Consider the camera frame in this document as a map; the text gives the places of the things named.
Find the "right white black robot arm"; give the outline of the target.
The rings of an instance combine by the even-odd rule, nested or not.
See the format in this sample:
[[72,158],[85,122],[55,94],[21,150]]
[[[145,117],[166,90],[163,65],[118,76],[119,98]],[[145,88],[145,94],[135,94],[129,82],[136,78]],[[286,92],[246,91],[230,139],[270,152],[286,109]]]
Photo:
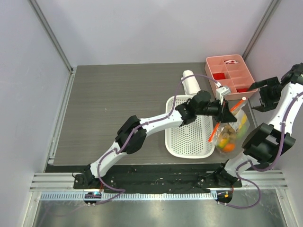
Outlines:
[[302,63],[292,66],[281,79],[273,77],[255,82],[249,89],[259,89],[261,104],[255,110],[274,113],[268,123],[262,123],[249,133],[242,144],[243,152],[215,170],[213,179],[220,187],[234,185],[249,168],[260,172],[257,165],[267,164],[263,171],[269,170],[296,141],[291,135],[294,120],[303,105]]

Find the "orange fake fruit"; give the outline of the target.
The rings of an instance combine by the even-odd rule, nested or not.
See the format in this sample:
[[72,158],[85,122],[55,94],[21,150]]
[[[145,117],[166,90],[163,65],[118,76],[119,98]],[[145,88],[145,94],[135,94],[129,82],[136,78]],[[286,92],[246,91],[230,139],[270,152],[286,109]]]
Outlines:
[[235,149],[235,144],[234,143],[228,143],[224,146],[223,152],[229,153],[232,152]]

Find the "clear zip top bag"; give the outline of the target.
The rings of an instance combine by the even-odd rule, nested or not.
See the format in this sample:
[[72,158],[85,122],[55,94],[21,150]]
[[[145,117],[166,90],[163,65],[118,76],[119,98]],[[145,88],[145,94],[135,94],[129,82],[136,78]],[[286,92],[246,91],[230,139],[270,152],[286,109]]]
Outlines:
[[247,104],[247,98],[243,97],[235,106],[231,113],[237,119],[236,122],[217,123],[209,138],[220,153],[229,154],[239,147],[240,142],[249,129],[250,122],[243,108]]

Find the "green fake vegetable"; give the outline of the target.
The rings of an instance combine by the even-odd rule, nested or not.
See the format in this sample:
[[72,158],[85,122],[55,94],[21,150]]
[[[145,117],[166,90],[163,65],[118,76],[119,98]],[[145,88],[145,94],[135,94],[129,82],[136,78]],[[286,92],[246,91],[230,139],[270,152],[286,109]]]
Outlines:
[[249,120],[247,118],[243,118],[236,131],[237,139],[242,138],[246,134],[249,126],[250,126]]

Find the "yellow fake fruit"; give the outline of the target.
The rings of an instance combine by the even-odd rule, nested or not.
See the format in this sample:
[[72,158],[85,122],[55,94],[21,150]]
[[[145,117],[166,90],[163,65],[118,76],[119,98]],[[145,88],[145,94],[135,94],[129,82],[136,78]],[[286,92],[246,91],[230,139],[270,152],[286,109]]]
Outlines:
[[229,139],[220,139],[217,143],[217,147],[223,149],[229,143]]

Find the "brown fake grape bunch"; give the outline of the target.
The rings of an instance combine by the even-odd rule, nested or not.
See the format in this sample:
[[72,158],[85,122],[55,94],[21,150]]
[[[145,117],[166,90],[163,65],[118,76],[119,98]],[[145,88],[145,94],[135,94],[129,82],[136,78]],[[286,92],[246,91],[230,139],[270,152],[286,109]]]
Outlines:
[[217,123],[216,136],[214,137],[216,145],[220,139],[229,139],[229,143],[235,143],[235,140],[237,138],[236,131],[240,123],[238,113],[239,110],[232,112],[232,114],[237,118],[237,122]]

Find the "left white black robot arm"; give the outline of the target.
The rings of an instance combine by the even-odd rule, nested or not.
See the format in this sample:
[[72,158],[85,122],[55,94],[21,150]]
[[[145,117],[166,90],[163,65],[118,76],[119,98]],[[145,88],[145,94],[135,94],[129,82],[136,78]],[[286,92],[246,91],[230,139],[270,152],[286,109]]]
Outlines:
[[76,189],[95,189],[100,185],[101,177],[121,158],[141,149],[145,139],[155,133],[170,128],[177,128],[193,123],[197,116],[211,116],[217,122],[236,122],[225,96],[230,94],[228,87],[221,86],[216,90],[215,100],[207,91],[199,91],[186,102],[173,105],[168,113],[150,118],[133,115],[118,130],[111,147],[95,162],[87,165],[81,174],[76,175]]

